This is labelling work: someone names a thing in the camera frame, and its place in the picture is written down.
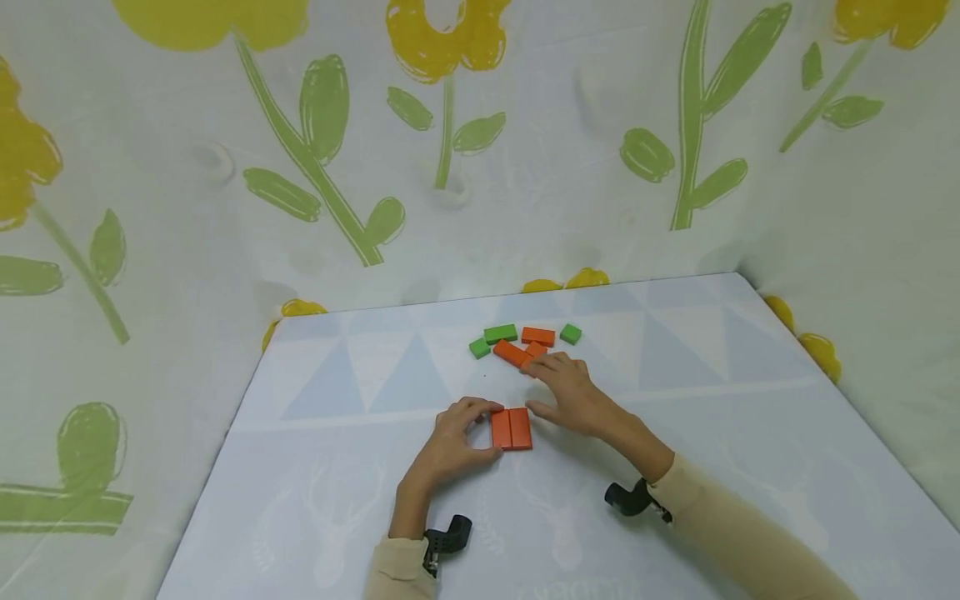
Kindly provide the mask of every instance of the hand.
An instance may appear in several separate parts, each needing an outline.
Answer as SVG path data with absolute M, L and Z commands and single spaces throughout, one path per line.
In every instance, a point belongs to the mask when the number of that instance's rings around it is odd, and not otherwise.
M 465 396 L 437 415 L 433 434 L 426 441 L 407 471 L 406 480 L 415 487 L 432 492 L 451 477 L 474 468 L 489 465 L 500 458 L 498 447 L 470 447 L 467 430 L 488 413 L 497 413 L 503 406 L 483 398 Z
M 571 360 L 566 352 L 542 354 L 530 362 L 526 372 L 545 383 L 557 399 L 555 407 L 536 400 L 527 402 L 527 407 L 541 419 L 599 438 L 623 413 L 590 381 L 587 363 Z

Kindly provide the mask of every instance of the orange block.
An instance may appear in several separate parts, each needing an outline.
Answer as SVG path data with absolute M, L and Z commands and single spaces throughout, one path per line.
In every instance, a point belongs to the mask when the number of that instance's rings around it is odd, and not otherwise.
M 509 450 L 514 446 L 513 436 L 510 433 L 510 411 L 502 410 L 499 413 L 490 413 L 490 442 L 491 445 Z
M 518 369 L 530 358 L 530 354 L 527 354 L 506 340 L 497 342 L 493 347 L 493 353 Z
M 546 348 L 538 344 L 537 342 L 531 342 L 529 346 L 524 350 L 527 354 L 530 354 L 534 358 L 537 358 L 541 354 L 546 354 Z
M 524 344 L 537 342 L 541 346 L 546 346 L 547 348 L 552 348 L 556 339 L 557 332 L 551 331 L 550 329 L 523 327 L 523 331 L 520 333 L 520 342 L 523 342 Z
M 510 435 L 513 440 L 511 450 L 531 450 L 534 447 L 533 439 L 530 437 L 530 415 L 526 408 L 511 408 L 506 412 L 510 413 Z

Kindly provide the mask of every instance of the yellow flower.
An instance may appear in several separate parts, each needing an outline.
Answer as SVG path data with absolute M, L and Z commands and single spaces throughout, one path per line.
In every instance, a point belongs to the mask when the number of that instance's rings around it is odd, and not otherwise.
M 288 301 L 280 308 L 280 315 L 282 317 L 305 317 L 306 315 L 323 315 L 325 313 L 326 309 L 316 302 L 308 302 L 299 298 Z M 271 338 L 274 337 L 274 330 L 276 330 L 276 326 L 280 321 L 281 319 L 276 319 L 267 327 L 267 332 L 263 334 L 263 343 L 260 345 L 261 352 L 267 351 L 267 345 L 270 344 Z
M 890 32 L 890 43 L 913 50 L 947 15 L 949 0 L 837 0 L 833 31 L 842 43 Z
M 112 0 L 120 18 L 146 41 L 197 52 L 236 32 L 257 52 L 306 31 L 309 0 Z
M 570 278 L 570 281 L 566 283 L 566 289 L 573 289 L 576 287 L 591 287 L 594 285 L 608 285 L 610 283 L 610 278 L 607 277 L 607 274 L 599 269 L 591 269 L 587 267 L 581 269 L 580 273 Z M 557 283 L 551 279 L 534 279 L 533 281 L 527 281 L 523 284 L 523 289 L 520 290 L 520 294 L 532 294 L 534 292 L 553 292 L 556 290 L 563 290 L 564 285 Z
M 507 36 L 500 14 L 510 0 L 464 0 L 453 29 L 438 32 L 426 19 L 424 0 L 390 0 L 387 33 L 394 54 L 410 77 L 435 84 L 458 63 L 471 71 L 489 71 L 503 59 Z
M 63 166 L 53 136 L 20 112 L 19 95 L 20 84 L 0 57 L 0 231 L 26 222 L 34 183 L 48 185 Z
M 806 350 L 806 353 L 813 358 L 813 362 L 827 374 L 830 381 L 837 383 L 840 381 L 840 373 L 843 372 L 843 364 L 837 360 L 836 352 L 833 349 L 833 342 L 827 338 L 815 333 L 805 333 L 799 338 L 800 344 Z

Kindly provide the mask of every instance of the green leaf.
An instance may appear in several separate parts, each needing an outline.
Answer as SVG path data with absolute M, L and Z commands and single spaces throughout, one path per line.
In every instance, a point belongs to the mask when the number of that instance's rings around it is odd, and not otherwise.
M 90 242 L 90 266 L 104 287 L 113 283 L 127 262 L 127 238 L 120 219 L 108 209 L 104 220 L 93 232 Z
M 247 189 L 301 221 L 313 223 L 320 218 L 320 201 L 299 187 L 267 169 L 247 169 L 243 172 Z
M 870 121 L 880 114 L 882 108 L 882 100 L 871 100 L 864 96 L 844 96 L 827 106 L 823 118 L 841 130 L 848 130 Z
M 643 128 L 624 133 L 620 159 L 634 175 L 652 183 L 660 183 L 676 164 L 666 144 Z
M 300 89 L 300 124 L 303 141 L 321 164 L 328 164 L 340 151 L 349 111 L 344 62 L 335 54 L 311 62 Z
M 384 198 L 373 207 L 364 227 L 367 239 L 375 246 L 389 244 L 400 234 L 406 216 L 406 209 L 399 200 L 392 196 Z
M 704 120 L 720 112 L 753 77 L 780 39 L 790 11 L 788 2 L 763 9 L 743 30 L 720 61 L 704 92 Z
M 0 255 L 0 296 L 43 296 L 61 287 L 57 263 Z
M 804 89 L 813 89 L 823 78 L 824 65 L 820 56 L 820 44 L 813 42 L 801 63 L 800 82 Z
M 116 476 L 121 421 L 104 402 L 74 407 L 57 433 L 63 487 L 72 493 L 102 493 Z
M 475 155 L 487 150 L 503 131 L 507 113 L 498 112 L 489 117 L 473 119 L 465 123 L 453 135 L 453 149 L 462 155 Z
M 396 116 L 418 132 L 425 132 L 433 127 L 433 113 L 427 110 L 413 94 L 399 87 L 390 86 L 387 88 L 387 104 L 394 110 Z
M 697 189 L 693 190 L 693 208 L 706 208 L 733 192 L 734 188 L 747 177 L 747 161 L 734 158 L 711 173 Z

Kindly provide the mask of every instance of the small green cube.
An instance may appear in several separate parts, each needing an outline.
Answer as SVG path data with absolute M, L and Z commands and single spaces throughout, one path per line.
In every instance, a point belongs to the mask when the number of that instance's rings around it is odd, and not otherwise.
M 487 345 L 487 340 L 477 338 L 470 342 L 470 351 L 473 352 L 474 358 L 481 359 L 490 354 L 490 346 Z
M 516 325 L 510 323 L 484 329 L 483 337 L 485 340 L 487 340 L 487 344 L 493 346 L 500 340 L 514 342 L 519 336 L 516 335 Z
M 566 324 L 560 331 L 560 339 L 573 346 L 580 341 L 580 336 L 583 334 L 584 332 L 577 327 L 574 327 L 571 324 Z

